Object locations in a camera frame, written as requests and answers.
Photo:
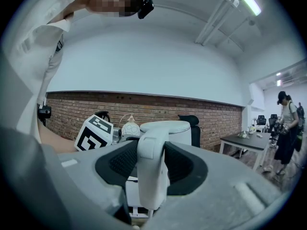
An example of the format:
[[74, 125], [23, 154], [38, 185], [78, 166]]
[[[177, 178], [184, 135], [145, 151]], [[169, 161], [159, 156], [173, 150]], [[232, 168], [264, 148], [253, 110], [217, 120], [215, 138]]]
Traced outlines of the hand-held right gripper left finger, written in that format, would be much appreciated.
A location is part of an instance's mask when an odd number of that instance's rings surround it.
[[46, 170], [68, 212], [70, 230], [131, 230], [125, 183], [138, 142], [56, 154], [42, 146]]

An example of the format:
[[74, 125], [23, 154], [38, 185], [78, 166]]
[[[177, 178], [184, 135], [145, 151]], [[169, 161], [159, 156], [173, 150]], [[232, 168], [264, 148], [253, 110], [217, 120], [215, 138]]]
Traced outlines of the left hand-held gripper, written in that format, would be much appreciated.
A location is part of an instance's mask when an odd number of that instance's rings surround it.
[[113, 124], [107, 111], [100, 111], [85, 120], [74, 143], [78, 151], [110, 146], [113, 140]]

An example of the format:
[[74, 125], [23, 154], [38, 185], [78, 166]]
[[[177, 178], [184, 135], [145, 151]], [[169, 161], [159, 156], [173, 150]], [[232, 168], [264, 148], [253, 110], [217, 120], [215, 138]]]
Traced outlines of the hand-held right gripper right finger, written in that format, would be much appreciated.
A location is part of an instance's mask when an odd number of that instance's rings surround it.
[[170, 186], [145, 230], [259, 230], [284, 195], [242, 162], [220, 153], [165, 143]]

